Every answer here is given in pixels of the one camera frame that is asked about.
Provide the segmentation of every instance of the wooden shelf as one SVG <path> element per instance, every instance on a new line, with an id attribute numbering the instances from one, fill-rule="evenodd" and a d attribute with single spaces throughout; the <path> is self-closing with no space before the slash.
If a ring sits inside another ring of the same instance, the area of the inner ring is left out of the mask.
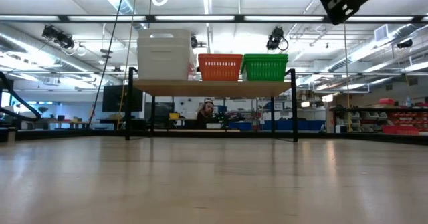
<path id="1" fill-rule="evenodd" d="M 151 96 L 275 97 L 291 88 L 289 82 L 135 80 L 134 87 Z"/>

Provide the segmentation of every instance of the woman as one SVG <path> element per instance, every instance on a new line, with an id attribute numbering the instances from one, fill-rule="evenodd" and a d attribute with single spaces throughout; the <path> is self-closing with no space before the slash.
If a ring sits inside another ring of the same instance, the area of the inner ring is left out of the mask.
<path id="1" fill-rule="evenodd" d="M 205 99 L 205 102 L 202 105 L 200 111 L 198 111 L 198 116 L 195 123 L 196 129 L 206 129 L 207 123 L 213 116 L 214 103 L 210 99 Z"/>

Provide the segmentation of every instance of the ceiling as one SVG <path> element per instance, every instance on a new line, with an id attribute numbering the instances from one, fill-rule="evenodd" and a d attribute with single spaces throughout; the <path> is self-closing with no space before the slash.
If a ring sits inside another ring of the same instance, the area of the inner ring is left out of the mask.
<path id="1" fill-rule="evenodd" d="M 58 15 L 114 15 L 115 7 L 109 0 L 0 0 L 1 14 L 58 14 Z M 168 0 L 163 6 L 152 4 L 151 0 L 136 0 L 136 13 L 149 14 L 205 14 L 204 0 Z M 320 0 L 212 0 L 210 14 L 308 14 L 325 15 Z M 428 0 L 370 0 L 363 5 L 359 15 L 425 15 L 428 13 Z M 4 23 L 8 26 L 46 43 L 41 36 L 44 24 L 41 23 Z M 211 52 L 213 53 L 267 53 L 265 48 L 268 35 L 277 24 L 274 23 L 212 23 Z M 83 56 L 74 54 L 72 57 L 102 70 L 104 65 L 100 50 L 108 48 L 114 25 L 106 24 L 106 35 L 103 40 L 103 25 L 97 23 L 55 23 L 58 29 L 73 35 L 73 39 L 86 47 Z M 360 44 L 374 37 L 374 30 L 379 24 L 347 25 L 346 45 L 345 26 L 314 25 L 314 24 L 282 24 L 290 48 L 289 67 L 298 71 L 320 71 L 316 63 L 330 63 L 345 55 L 348 50 L 356 49 Z M 153 23 L 153 29 L 182 28 L 188 29 L 197 36 L 199 41 L 208 42 L 207 26 L 204 23 Z M 425 32 L 418 33 L 416 46 L 423 46 Z M 119 23 L 116 26 L 112 51 L 107 70 L 114 66 L 124 69 L 130 45 L 129 66 L 137 66 L 136 39 L 138 33 L 130 24 Z M 59 47 L 49 42 L 51 47 L 60 51 Z M 361 59 L 371 64 L 379 64 L 393 58 L 392 48 L 384 46 L 381 51 Z M 197 49 L 198 53 L 207 49 Z M 400 50 L 403 54 L 409 49 Z"/>

